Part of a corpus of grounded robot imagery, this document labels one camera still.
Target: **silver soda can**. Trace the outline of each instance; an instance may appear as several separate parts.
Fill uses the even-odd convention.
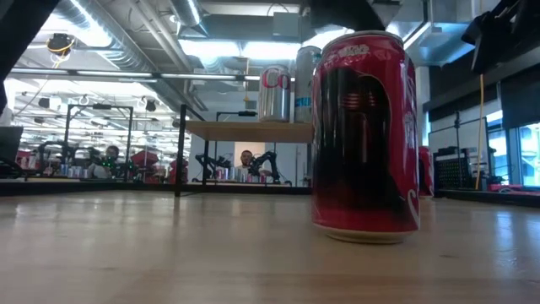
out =
[[[274,64],[262,70],[259,84],[259,122],[289,122],[290,74]]]
[[[294,77],[294,122],[311,123],[311,81],[313,71],[320,61],[320,48],[305,46],[298,50]]]

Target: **fluorescent light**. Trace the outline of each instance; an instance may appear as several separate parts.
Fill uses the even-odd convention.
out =
[[[120,123],[109,122],[109,124],[112,125],[112,126],[116,126],[116,127],[121,128],[121,129],[127,130],[127,127],[126,127],[126,126],[122,126]]]
[[[494,112],[494,113],[491,113],[491,114],[488,114],[486,115],[486,120],[488,122],[494,122],[496,121],[497,119],[501,119],[503,117],[503,111],[502,110],[498,110],[497,112]]]
[[[155,84],[158,82],[157,79],[118,79],[118,81],[123,83],[145,83],[145,84]]]
[[[40,74],[40,75],[68,75],[68,71],[53,68],[12,68],[9,73]]]
[[[416,42],[416,40],[420,38],[421,35],[423,35],[426,32],[426,30],[429,30],[430,27],[431,27],[430,22],[422,25],[422,27],[418,29],[418,31],[414,33],[414,35],[412,35],[411,37],[409,37],[409,39],[407,39],[407,41],[405,41],[405,44],[403,44],[403,48],[407,50],[414,42]]]
[[[261,80],[261,76],[245,76],[244,79],[248,81],[259,81]]]
[[[295,59],[300,43],[248,42],[242,56],[251,59]]]
[[[195,79],[195,80],[236,80],[234,75],[218,74],[183,74],[183,73],[162,73],[165,79]]]
[[[187,55],[197,57],[234,57],[240,55],[240,49],[233,41],[178,41]]]
[[[90,113],[89,111],[82,110],[81,114],[87,116],[87,117],[94,117],[95,115],[93,113]]]
[[[134,73],[134,72],[115,72],[115,71],[77,71],[81,76],[106,76],[106,77],[134,77],[145,78],[152,77],[151,73]]]

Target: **table surface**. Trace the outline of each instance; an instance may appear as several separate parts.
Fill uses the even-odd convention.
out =
[[[186,129],[206,140],[257,143],[308,143],[310,123],[285,122],[186,122]]]
[[[399,245],[323,236],[310,197],[2,198],[0,302],[538,303],[540,210],[421,204]]]

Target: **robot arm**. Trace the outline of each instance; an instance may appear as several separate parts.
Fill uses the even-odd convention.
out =
[[[215,177],[216,167],[231,167],[230,161],[226,160],[223,156],[220,156],[217,160],[213,159],[212,157],[208,157],[208,166],[210,167],[210,169],[204,166],[204,155],[195,155],[195,159],[198,161],[199,164],[201,164],[202,168],[204,169],[204,176],[206,176],[206,178],[210,178],[212,176]]]
[[[270,161],[270,166],[272,168],[271,177],[273,179],[273,183],[279,183],[279,172],[278,167],[276,166],[277,156],[278,155],[273,153],[272,151],[268,151],[259,157],[252,158],[248,172],[253,176],[259,176],[259,170],[261,169],[262,164],[268,160]]]

